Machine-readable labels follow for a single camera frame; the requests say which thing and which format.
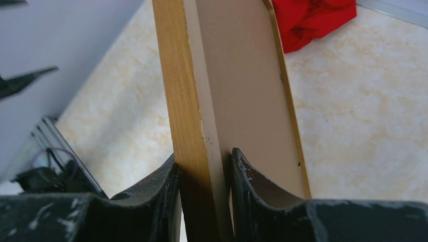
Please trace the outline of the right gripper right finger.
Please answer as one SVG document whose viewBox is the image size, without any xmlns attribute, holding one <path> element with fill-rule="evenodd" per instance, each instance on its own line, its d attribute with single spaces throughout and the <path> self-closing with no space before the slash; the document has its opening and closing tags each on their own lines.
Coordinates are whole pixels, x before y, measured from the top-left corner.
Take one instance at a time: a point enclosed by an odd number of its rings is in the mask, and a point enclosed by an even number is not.
<svg viewBox="0 0 428 242">
<path fill-rule="evenodd" d="M 427 241 L 427 204 L 303 199 L 256 170 L 234 148 L 236 241 Z"/>
</svg>

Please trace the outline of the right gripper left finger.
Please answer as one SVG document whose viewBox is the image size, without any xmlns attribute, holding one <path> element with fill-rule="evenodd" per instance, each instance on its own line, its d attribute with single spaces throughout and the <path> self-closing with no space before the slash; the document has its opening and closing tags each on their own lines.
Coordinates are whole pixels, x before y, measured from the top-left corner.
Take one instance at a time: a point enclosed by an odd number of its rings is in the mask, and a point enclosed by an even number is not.
<svg viewBox="0 0 428 242">
<path fill-rule="evenodd" d="M 178 241 L 173 156 L 111 199 L 93 193 L 1 196 L 1 241 Z"/>
</svg>

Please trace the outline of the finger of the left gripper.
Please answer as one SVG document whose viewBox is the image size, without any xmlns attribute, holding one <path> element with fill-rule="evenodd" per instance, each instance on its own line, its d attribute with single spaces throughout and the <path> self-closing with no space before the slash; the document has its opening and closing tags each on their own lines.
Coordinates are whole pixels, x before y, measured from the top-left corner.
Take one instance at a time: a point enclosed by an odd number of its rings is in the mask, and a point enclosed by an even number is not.
<svg viewBox="0 0 428 242">
<path fill-rule="evenodd" d="M 16 95 L 23 91 L 26 87 L 35 82 L 38 78 L 48 73 L 59 70 L 58 67 L 48 67 L 41 70 L 33 71 L 9 79 L 1 77 L 1 99 Z"/>
<path fill-rule="evenodd" d="M 1 6 L 14 6 L 27 4 L 26 0 L 0 0 Z"/>
</svg>

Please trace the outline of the wooden picture frame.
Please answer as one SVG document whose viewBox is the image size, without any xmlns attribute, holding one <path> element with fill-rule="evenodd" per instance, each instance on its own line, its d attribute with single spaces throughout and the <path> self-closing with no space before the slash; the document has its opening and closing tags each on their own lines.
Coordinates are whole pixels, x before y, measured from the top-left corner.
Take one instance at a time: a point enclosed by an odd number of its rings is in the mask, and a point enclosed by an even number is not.
<svg viewBox="0 0 428 242">
<path fill-rule="evenodd" d="M 220 151 L 196 3 L 152 3 L 185 228 L 188 241 L 233 241 L 230 155 Z M 296 118 L 293 100 L 292 109 Z"/>
</svg>

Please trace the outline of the brown backing board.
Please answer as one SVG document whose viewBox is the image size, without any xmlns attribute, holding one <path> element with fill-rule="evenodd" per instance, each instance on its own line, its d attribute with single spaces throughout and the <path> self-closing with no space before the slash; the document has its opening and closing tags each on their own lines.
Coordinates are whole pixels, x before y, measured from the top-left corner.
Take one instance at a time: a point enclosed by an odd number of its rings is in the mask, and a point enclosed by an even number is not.
<svg viewBox="0 0 428 242">
<path fill-rule="evenodd" d="M 270 1 L 197 1 L 220 151 L 239 148 L 285 190 L 310 197 Z"/>
</svg>

